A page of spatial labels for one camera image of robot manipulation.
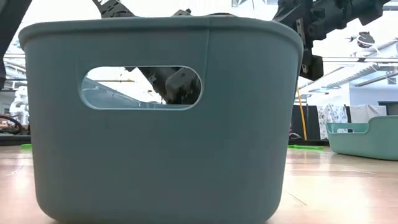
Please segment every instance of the bin rim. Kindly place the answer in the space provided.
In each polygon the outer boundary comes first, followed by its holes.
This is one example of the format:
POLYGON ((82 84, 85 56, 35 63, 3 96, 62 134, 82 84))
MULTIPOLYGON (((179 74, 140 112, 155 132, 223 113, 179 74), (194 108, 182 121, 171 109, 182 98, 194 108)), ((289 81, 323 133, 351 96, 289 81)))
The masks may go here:
POLYGON ((84 32, 120 32, 127 30, 248 30, 274 33, 288 39, 303 54, 303 43, 296 31, 275 21, 263 21, 236 16, 175 16, 175 17, 119 17, 84 21, 40 22, 29 25, 19 32, 19 42, 24 49, 31 39, 52 34, 70 34, 84 32))

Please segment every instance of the gray-green plastic bin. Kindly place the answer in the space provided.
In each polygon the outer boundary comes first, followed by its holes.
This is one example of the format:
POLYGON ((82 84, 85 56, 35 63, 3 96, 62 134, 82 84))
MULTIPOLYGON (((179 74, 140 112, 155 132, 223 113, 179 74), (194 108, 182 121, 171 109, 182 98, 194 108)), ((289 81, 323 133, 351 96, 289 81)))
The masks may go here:
POLYGON ((328 123, 328 138, 335 153, 398 161, 398 116, 377 116, 369 123, 328 123), (350 129, 352 133, 338 133, 350 129))
POLYGON ((276 211, 303 52, 293 30, 232 16, 124 18, 34 24, 19 38, 47 215, 260 224, 276 211), (86 104, 89 70, 128 65, 188 66, 201 97, 180 110, 86 104))

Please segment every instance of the black robotic arm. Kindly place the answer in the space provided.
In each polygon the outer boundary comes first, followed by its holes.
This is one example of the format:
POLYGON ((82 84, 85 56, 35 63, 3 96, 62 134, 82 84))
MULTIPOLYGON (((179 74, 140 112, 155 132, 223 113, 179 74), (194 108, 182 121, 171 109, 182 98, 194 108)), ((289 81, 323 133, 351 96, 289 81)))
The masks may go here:
POLYGON ((369 24, 383 15, 383 5, 390 0, 278 0, 273 20, 283 23, 301 36, 304 56, 300 76, 317 80, 323 76, 322 57, 312 55, 314 40, 323 40, 336 29, 359 19, 369 24))
MULTIPOLYGON (((118 0, 93 0, 102 18, 135 17, 118 0)), ((191 11, 178 10, 173 16, 190 16, 191 11)), ((134 67, 126 67, 131 72, 134 67)), ((139 67, 154 90, 170 105, 192 105, 200 94, 200 81, 196 73, 183 67, 139 67)))

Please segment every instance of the wooden floor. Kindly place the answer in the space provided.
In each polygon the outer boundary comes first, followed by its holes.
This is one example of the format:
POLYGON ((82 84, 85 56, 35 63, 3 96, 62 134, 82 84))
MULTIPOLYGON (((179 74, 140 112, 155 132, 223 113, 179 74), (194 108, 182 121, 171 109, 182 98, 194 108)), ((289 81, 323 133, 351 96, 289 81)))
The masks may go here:
MULTIPOLYGON (((289 151, 280 207, 268 224, 398 223, 398 162, 289 151)), ((0 223, 56 224, 35 201, 32 156, 0 147, 0 223)))

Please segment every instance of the green mat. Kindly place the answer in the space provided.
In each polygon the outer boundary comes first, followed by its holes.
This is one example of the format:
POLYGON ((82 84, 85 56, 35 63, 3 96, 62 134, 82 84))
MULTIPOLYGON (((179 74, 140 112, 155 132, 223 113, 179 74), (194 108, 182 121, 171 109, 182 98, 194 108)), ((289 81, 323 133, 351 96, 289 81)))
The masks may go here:
POLYGON ((21 150, 23 150, 23 151, 31 151, 32 150, 32 144, 22 144, 21 145, 21 150))
POLYGON ((323 150, 323 146, 299 146, 299 145, 290 145, 289 149, 306 149, 306 150, 323 150))

